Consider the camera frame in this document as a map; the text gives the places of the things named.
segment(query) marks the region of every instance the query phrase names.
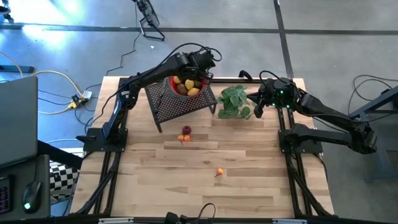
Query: gray concrete floor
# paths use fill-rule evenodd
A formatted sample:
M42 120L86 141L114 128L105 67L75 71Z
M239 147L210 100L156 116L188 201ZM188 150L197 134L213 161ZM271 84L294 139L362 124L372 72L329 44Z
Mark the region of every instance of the gray concrete floor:
M161 27L277 29L272 0L152 0ZM134 4L130 0L10 0L15 23L73 26L135 27ZM397 30L398 2L391 0L280 0L286 29ZM24 30L0 30L0 51L19 65L37 70L67 73L84 90L101 83L106 71L117 67L120 55L132 49L137 32L42 31L35 26ZM257 74L263 69L285 77L279 34L167 32L165 42L139 37L136 52L124 57L124 68L109 75L132 75L153 67L174 47L198 42L219 49L224 59L213 70L217 77L235 77L241 69ZM353 91L351 81L360 74L398 78L396 35L288 35L294 77L304 78L307 90L324 104L346 113ZM1 64L11 64L6 59ZM0 73L1 79L16 79L16 73ZM39 88L65 96L75 94L66 79L43 74ZM369 82L360 89L369 98L385 89ZM99 88L92 89L96 95ZM39 96L59 103L67 99L45 93ZM354 97L351 110L366 102ZM94 108L92 101L88 107ZM40 101L42 111L58 111L63 106ZM93 113L78 110L86 121ZM394 147L396 116L374 123L379 147ZM316 126L328 129L317 123ZM73 111L39 115L39 139L74 138L83 134ZM58 147L78 147L79 142L60 142ZM372 155L362 156L346 147L323 145L330 193L337 215L345 218L398 222L398 181L381 180L365 184L364 176L375 171Z

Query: keyboard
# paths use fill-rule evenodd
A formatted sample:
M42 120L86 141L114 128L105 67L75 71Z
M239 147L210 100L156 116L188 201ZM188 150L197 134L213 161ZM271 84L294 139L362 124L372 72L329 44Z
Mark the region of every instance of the keyboard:
M0 177L0 215L12 211L12 175Z

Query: wooden table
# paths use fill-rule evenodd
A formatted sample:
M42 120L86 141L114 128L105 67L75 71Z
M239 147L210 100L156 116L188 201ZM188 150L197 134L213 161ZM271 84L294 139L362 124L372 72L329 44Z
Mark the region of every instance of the wooden table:
M104 77L95 117L118 86L120 77ZM294 80L305 89L301 78ZM230 85L212 83L216 96ZM247 84L246 93L259 84ZM114 99L95 127L109 119ZM202 206L212 202L216 217L293 217L285 158L279 149L279 120L275 108L264 108L261 119L218 119L208 108L162 123L159 133L144 90L128 114L129 137L122 153L114 195L112 216L165 217L167 212L197 217ZM294 113L297 123L313 127L312 118ZM192 127L193 142L177 140L182 127ZM98 185L104 153L95 152L84 160L72 204L77 211ZM328 184L321 162L303 154L307 184L314 196L333 213ZM224 175L215 177L216 169ZM101 210L105 207L105 189ZM304 211L301 191L297 192ZM203 216L210 216L206 209Z

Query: lemon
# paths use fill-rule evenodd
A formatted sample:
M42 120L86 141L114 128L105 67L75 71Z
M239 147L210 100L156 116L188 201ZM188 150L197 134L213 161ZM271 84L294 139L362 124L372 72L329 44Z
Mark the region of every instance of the lemon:
M186 80L185 81L185 87L187 88L187 89L192 89L193 88L193 86L194 86L194 82L192 81L192 80Z
M199 93L199 89L198 88L191 88L189 91L188 91L188 96L193 96L193 95L196 95L196 94L198 94Z
M174 77L174 78L173 78L173 81L174 81L176 84L181 83L181 80L180 80L178 77Z

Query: potted plant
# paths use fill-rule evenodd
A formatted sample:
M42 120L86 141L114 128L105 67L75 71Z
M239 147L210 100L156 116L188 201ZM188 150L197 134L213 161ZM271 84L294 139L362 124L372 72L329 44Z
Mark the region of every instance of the potted plant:
M220 103L224 104L224 109L218 112L219 119L244 118L249 119L252 115L248 106L248 97L246 96L246 86L230 86L221 92L222 96L218 98Z

